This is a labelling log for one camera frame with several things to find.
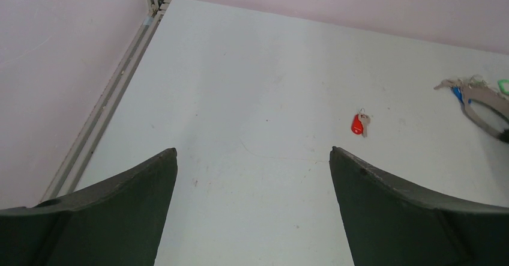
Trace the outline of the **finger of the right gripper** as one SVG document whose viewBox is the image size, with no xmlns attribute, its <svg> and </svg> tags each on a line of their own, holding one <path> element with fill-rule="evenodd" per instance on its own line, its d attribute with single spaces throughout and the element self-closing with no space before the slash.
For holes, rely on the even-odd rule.
<svg viewBox="0 0 509 266">
<path fill-rule="evenodd" d="M 508 144 L 509 143 L 509 128 L 506 128 L 498 134 L 498 140 Z"/>
</svg>

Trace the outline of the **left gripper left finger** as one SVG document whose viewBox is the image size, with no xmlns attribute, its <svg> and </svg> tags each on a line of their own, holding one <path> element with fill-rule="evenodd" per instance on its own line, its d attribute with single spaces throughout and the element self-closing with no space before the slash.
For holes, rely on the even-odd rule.
<svg viewBox="0 0 509 266">
<path fill-rule="evenodd" d="M 1 211 L 2 265 L 153 265 L 178 173 L 166 149 L 32 208 Z"/>
</svg>

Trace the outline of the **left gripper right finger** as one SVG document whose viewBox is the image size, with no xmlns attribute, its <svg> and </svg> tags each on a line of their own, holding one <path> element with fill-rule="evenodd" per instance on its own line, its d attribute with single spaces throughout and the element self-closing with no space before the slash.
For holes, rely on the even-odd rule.
<svg viewBox="0 0 509 266">
<path fill-rule="evenodd" d="M 508 208 L 427 189 L 339 147 L 330 171 L 355 265 L 508 264 Z"/>
</svg>

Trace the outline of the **large metal keyring plate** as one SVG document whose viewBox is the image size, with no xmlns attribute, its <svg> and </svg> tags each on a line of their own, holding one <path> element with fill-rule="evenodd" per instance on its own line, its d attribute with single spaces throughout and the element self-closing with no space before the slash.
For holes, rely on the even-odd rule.
<svg viewBox="0 0 509 266">
<path fill-rule="evenodd" d="M 498 140 L 498 134 L 503 130 L 492 127 L 484 118 L 479 116 L 472 107 L 472 103 L 478 103 L 508 121 L 508 97 L 490 87 L 484 79 L 476 76 L 444 79 L 434 89 L 448 88 L 451 90 L 451 87 L 459 87 L 462 90 L 465 104 L 460 104 L 460 107 L 463 114 L 489 136 Z"/>
</svg>

